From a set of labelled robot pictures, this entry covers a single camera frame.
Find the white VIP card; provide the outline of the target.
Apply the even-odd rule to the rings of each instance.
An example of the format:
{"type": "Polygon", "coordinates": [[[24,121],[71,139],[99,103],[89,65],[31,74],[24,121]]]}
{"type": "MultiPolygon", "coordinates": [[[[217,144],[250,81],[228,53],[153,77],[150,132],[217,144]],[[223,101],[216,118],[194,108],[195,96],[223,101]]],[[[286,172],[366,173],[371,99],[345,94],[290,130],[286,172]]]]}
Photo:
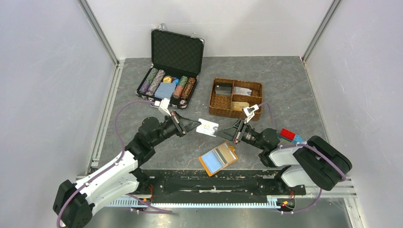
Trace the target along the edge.
{"type": "Polygon", "coordinates": [[[234,89],[233,89],[233,93],[235,92],[235,91],[251,91],[251,93],[252,93],[252,90],[251,89],[249,89],[249,88],[244,88],[244,87],[238,87],[238,86],[235,86],[234,87],[234,89]]]}
{"type": "Polygon", "coordinates": [[[216,137],[216,132],[218,131],[219,124],[215,122],[211,122],[208,120],[204,120],[199,118],[198,121],[201,123],[197,128],[196,132],[204,135],[216,137]]]}

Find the orange card holder wallet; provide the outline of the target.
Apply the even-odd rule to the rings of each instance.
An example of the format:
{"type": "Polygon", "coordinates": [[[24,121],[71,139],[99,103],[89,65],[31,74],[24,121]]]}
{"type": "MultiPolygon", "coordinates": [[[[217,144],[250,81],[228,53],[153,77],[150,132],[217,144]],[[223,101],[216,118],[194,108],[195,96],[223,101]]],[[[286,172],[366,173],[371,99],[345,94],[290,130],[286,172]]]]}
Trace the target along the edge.
{"type": "Polygon", "coordinates": [[[234,146],[223,142],[198,158],[207,175],[212,177],[238,160],[234,146]]]}

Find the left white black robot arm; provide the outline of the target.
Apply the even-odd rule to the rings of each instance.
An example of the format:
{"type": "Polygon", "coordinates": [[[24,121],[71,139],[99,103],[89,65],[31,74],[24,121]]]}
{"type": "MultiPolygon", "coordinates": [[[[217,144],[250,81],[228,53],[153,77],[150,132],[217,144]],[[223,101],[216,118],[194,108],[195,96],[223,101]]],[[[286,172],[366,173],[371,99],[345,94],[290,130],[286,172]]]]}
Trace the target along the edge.
{"type": "Polygon", "coordinates": [[[200,125],[175,111],[163,122],[145,118],[134,138],[110,162],[76,182],[60,184],[53,205],[57,227],[83,228],[100,209],[119,197],[135,191],[145,193],[149,180],[140,167],[155,154],[155,147],[174,135],[183,137],[200,125]]]}

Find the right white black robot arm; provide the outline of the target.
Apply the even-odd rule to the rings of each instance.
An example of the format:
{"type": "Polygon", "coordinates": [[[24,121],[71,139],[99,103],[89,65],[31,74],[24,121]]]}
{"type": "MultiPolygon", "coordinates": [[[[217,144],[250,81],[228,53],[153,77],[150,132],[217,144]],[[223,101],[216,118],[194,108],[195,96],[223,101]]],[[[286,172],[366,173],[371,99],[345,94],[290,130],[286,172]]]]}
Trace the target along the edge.
{"type": "Polygon", "coordinates": [[[260,149],[258,157],[264,166],[281,168],[274,181],[276,191],[281,194],[310,184],[330,191],[346,180],[353,167],[346,156],[318,135],[296,144],[280,145],[275,129],[257,132],[241,119],[215,135],[234,144],[244,142],[260,149]]]}

